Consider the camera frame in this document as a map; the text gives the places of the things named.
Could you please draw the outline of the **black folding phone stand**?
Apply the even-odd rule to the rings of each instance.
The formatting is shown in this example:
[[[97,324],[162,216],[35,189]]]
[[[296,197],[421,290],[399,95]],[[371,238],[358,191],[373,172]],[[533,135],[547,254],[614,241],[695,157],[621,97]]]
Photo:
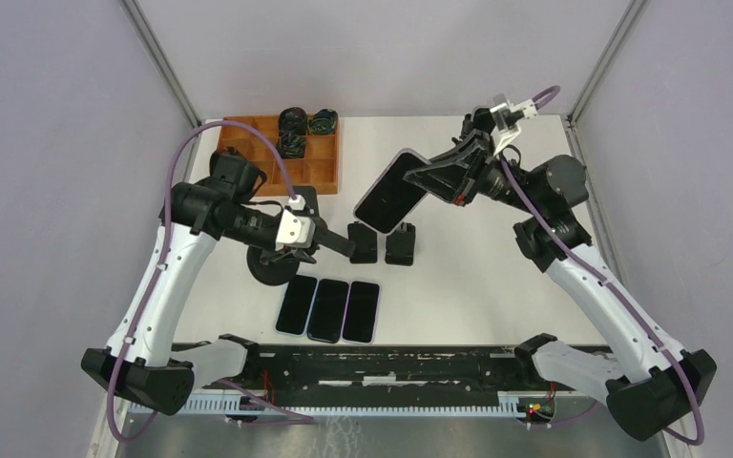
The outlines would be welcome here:
[[[402,222],[386,238],[385,263],[389,265],[412,266],[416,244],[416,227]]]

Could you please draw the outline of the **lilac case phone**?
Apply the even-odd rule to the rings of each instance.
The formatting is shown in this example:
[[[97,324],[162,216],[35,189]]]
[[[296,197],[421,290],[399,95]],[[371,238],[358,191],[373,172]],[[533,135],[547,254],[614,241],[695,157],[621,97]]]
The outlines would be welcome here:
[[[342,339],[348,343],[371,344],[374,340],[380,285],[354,281],[350,285]]]

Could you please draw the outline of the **light blue case phone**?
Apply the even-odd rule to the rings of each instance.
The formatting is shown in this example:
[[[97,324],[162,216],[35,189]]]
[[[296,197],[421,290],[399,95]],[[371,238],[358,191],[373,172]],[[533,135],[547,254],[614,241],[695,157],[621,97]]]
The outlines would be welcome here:
[[[286,286],[275,329],[280,334],[302,336],[305,333],[319,280],[298,275]]]

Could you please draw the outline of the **black angled phone stand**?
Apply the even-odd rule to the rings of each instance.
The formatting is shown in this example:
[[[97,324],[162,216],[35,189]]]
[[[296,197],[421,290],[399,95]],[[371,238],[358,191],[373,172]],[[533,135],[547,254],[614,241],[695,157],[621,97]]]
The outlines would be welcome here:
[[[377,233],[359,221],[347,226],[347,236],[355,243],[349,260],[352,264],[373,264],[378,260]]]

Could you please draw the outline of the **pink case phone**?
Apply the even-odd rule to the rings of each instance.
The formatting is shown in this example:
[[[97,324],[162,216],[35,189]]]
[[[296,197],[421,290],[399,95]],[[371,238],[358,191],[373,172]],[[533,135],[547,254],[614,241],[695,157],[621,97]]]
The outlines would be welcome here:
[[[399,152],[355,205],[354,217],[376,232],[391,233],[427,194],[405,181],[405,173],[427,165],[411,149]]]

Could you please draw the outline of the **tall black round stand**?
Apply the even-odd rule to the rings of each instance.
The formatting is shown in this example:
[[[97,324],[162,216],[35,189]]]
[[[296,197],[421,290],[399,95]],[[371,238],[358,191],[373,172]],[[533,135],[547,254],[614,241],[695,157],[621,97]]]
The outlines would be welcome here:
[[[473,131],[483,132],[481,137],[486,140],[488,148],[492,151],[495,149],[493,134],[496,132],[496,122],[489,108],[477,107],[471,113],[465,114],[460,136],[451,139],[455,145],[455,151],[466,149]]]

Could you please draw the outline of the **black round base clamp stand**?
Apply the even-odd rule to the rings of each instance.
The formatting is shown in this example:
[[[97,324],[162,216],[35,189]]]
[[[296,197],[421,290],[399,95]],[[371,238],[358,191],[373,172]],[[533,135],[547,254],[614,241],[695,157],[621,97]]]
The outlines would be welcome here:
[[[299,186],[296,192],[297,195],[305,197],[313,213],[312,217],[317,218],[319,205],[316,189],[312,186]],[[260,224],[263,230],[262,241],[250,244],[246,252],[249,272],[256,281],[268,286],[288,283],[297,275],[302,263],[316,262],[314,256],[317,252],[313,255],[313,260],[295,260],[292,256],[292,248],[282,250],[275,248],[275,238],[283,209],[273,218],[268,215],[262,217]]]

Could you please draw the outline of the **dark blue case phone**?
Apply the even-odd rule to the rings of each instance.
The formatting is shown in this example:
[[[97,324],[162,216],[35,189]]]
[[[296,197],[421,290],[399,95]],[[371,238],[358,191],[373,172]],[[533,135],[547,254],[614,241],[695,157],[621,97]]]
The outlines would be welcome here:
[[[340,340],[348,293],[349,283],[346,281],[319,281],[306,329],[310,340],[327,344]]]

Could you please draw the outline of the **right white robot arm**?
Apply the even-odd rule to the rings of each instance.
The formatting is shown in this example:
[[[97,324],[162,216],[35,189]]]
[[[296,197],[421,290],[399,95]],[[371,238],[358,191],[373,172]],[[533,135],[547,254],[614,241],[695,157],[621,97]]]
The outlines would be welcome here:
[[[522,255],[580,307],[609,346],[607,356],[541,334],[520,344],[515,381],[526,389],[554,382],[605,406],[629,436],[643,441],[691,416],[704,438],[701,406],[717,366],[704,350],[687,350],[638,304],[613,275],[578,222],[574,208],[588,197],[586,171],[572,156],[555,156],[532,170],[474,137],[403,175],[445,202],[464,206],[485,196],[525,211],[513,230]]]

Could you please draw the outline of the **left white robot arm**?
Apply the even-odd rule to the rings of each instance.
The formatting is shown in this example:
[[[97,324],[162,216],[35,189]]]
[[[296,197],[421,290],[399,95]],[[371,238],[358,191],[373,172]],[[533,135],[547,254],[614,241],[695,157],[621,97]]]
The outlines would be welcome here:
[[[82,370],[107,392],[171,416],[194,390],[219,379],[243,389],[260,380],[262,364],[243,342],[220,338],[172,348],[183,307],[216,244],[227,238],[246,245],[248,269],[266,285],[290,282],[320,247],[345,257],[356,248],[327,228],[311,186],[298,187],[276,216],[254,209],[252,198],[266,179],[243,156],[214,153],[208,177],[173,186],[132,304],[106,345],[87,349],[81,360]]]

